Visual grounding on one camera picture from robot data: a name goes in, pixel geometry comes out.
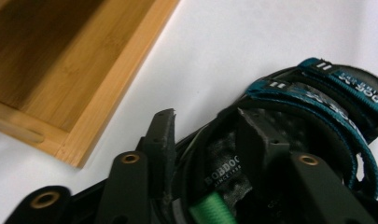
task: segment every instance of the white surface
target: white surface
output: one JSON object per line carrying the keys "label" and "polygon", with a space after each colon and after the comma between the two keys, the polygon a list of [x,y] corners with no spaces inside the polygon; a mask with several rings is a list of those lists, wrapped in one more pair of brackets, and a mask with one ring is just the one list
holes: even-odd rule
{"label": "white surface", "polygon": [[35,189],[106,178],[156,112],[175,109],[178,140],[258,77],[313,56],[378,76],[378,1],[181,0],[83,169],[0,133],[0,223]]}

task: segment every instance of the green strap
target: green strap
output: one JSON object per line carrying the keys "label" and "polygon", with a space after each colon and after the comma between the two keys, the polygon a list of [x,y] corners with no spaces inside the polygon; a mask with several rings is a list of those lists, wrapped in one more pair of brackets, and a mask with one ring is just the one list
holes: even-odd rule
{"label": "green strap", "polygon": [[227,205],[217,192],[213,192],[189,208],[189,212],[198,224],[237,223]]}

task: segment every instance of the wooden box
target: wooden box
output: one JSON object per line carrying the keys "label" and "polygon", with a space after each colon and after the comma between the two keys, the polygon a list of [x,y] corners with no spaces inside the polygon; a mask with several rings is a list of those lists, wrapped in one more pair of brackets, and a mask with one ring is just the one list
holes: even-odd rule
{"label": "wooden box", "polygon": [[0,0],[0,131],[82,166],[177,0]]}

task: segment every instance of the green ribbed object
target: green ribbed object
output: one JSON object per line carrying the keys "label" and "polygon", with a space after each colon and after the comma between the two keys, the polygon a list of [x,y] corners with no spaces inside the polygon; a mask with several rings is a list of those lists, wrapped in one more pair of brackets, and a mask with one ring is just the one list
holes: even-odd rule
{"label": "green ribbed object", "polygon": [[202,198],[189,208],[189,212],[198,224],[237,223],[227,205],[217,192]]}

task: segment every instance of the brass ring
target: brass ring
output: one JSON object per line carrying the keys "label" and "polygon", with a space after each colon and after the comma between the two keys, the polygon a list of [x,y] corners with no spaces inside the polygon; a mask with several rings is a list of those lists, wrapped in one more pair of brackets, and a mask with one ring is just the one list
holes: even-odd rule
{"label": "brass ring", "polygon": [[57,191],[48,191],[37,195],[32,201],[31,206],[35,209],[48,207],[60,198],[60,193]]}
{"label": "brass ring", "polygon": [[318,165],[319,161],[315,159],[314,157],[310,156],[300,156],[299,160],[307,165]]}
{"label": "brass ring", "polygon": [[121,161],[124,163],[136,163],[139,161],[140,157],[135,154],[128,154],[122,157]]}

